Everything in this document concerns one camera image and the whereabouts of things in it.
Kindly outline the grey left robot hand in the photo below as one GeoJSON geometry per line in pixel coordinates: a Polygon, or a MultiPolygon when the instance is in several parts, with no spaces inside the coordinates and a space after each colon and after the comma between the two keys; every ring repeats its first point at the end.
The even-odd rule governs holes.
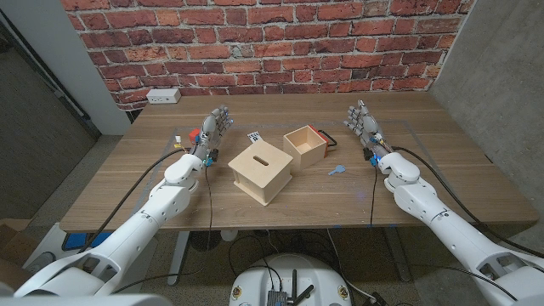
{"type": "Polygon", "coordinates": [[[199,157],[206,167],[218,159],[218,147],[221,138],[232,126],[234,120],[229,115],[229,108],[220,105],[205,117],[192,155],[199,157]]]}

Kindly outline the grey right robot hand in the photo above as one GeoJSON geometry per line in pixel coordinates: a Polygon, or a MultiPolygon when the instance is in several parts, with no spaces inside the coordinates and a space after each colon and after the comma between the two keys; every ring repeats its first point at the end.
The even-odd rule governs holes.
{"type": "Polygon", "coordinates": [[[348,108],[348,119],[343,124],[360,139],[364,158],[372,166],[375,167],[384,156],[393,151],[383,136],[383,130],[362,99],[358,100],[356,106],[348,108]]]}

